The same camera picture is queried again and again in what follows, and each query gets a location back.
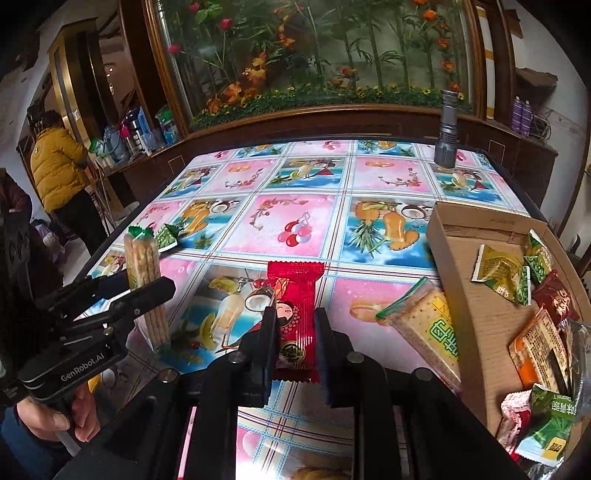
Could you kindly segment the long green cracker pack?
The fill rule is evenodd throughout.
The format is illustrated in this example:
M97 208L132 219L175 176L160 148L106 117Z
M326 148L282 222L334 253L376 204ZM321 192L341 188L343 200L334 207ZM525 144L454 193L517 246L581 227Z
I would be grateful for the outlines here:
M124 256L131 290L157 280L160 274L158 245L151 228L131 226L124 234ZM163 305L147 312L139 321L139 329L152 350L169 340L168 322Z

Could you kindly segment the brown cardboard box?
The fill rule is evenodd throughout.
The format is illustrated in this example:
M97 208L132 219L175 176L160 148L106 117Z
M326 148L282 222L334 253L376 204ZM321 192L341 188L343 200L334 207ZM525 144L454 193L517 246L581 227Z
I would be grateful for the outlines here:
M461 399L496 434L501 401L523 388L508 346L538 311L518 306L490 287L472 281L478 250L487 244L522 259L527 234L535 231L549 248L553 264L574 300L577 313L590 323L590 302L559 240L548 225L531 217L473 205L438 201L427 239L450 307L459 347Z

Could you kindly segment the dark red snack packet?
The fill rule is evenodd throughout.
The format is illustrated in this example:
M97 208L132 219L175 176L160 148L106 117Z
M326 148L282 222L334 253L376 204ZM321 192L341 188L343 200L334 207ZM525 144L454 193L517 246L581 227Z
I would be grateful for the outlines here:
M580 319L573 298L556 270L552 270L536 287L532 297L540 308L548 312L555 326L565 320Z

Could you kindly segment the colourful fruit tablecloth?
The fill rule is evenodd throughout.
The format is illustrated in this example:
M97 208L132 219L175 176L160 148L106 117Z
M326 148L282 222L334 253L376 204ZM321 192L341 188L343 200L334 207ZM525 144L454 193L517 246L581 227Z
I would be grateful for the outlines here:
M412 371L421 355L377 313L422 278L436 280L427 227L440 201L522 214L516 189L488 156L457 154L446 171L424 143L281 142L198 155L131 214L90 269L125 266L125 236L151 230L160 272L175 285L153 328L138 326L127 357L94 380L103 421L157 373L191 374L235 351L266 308L280 320L280 372L263 408L238 412L240 479L346 479L353 416L325 405L304 311L322 307L356 349Z

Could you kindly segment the green pea snack packet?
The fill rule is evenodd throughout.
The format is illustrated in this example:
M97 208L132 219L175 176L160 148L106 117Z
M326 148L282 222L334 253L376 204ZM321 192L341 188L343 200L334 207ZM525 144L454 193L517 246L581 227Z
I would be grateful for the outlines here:
M181 229L177 225L163 224L155 233L155 240L159 253L174 249L178 246Z

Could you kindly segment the purple bottles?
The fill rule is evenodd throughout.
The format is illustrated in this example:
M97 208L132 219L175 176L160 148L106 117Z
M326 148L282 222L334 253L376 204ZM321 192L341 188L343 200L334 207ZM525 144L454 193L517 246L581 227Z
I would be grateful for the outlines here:
M528 100L523 101L516 96L512 105L511 129L528 138L532 122L533 110L530 102Z

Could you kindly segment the silver foil snack bag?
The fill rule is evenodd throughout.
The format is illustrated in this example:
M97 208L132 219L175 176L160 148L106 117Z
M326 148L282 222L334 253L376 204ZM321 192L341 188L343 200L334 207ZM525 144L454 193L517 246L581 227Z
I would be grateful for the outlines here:
M580 420L590 416L590 325L566 319L559 328L567 351L576 418Z

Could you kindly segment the person in yellow jacket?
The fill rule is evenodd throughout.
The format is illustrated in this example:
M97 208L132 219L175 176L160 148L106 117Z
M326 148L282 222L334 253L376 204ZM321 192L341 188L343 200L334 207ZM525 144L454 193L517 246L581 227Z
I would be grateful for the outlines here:
M46 212L77 235L94 254L107 235L99 213L86 191L87 149L66 130L61 115L49 110L30 157L35 187Z

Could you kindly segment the small green yellow snack packet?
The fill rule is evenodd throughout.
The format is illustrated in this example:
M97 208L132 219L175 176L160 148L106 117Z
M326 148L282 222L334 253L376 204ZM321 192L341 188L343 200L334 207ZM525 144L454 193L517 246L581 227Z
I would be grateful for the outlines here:
M524 259L538 284L541 284L552 271L552 257L539 235L531 229L528 232Z

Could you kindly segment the red white snack packet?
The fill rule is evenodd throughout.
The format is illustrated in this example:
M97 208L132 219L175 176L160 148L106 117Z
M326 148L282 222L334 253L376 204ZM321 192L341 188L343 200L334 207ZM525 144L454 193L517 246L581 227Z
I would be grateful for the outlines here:
M496 439L511 456L518 461L516 449L523 431L532 418L531 390L507 394L501 402L502 418Z

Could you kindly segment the orange cracker pack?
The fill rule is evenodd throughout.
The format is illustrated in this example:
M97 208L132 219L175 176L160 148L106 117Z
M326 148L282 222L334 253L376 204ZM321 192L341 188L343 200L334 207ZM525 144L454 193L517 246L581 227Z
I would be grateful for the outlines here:
M545 308L538 310L508 351L524 388L539 384L562 395L570 392L567 351Z

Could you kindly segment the grey flashlight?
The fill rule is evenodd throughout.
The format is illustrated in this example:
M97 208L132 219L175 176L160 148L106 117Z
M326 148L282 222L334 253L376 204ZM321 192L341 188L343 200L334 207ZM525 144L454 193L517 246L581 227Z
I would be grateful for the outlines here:
M458 150L457 111L458 93L442 91L442 115L439 138L435 146L435 163L445 169L456 167Z

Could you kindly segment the green blue snack packet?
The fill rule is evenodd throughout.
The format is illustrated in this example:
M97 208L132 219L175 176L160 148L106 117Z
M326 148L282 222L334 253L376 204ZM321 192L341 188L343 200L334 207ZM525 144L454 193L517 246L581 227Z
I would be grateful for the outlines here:
M549 467L559 466L564 457L576 405L566 395L535 384L531 391L532 418L519 441L516 454Z

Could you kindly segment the flower bamboo mural panel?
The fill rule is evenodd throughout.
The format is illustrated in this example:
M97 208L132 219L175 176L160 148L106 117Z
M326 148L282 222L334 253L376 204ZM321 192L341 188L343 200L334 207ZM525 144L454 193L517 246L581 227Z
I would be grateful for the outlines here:
M472 111L460 1L155 1L197 131L298 108L387 103Z

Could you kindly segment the red festive snack packet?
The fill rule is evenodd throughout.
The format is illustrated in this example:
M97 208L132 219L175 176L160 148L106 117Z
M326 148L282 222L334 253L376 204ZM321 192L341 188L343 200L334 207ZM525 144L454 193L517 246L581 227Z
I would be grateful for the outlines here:
M315 363L315 283L324 275L322 262L273 261L267 279L273 286L280 327L280 347L274 378L318 382Z

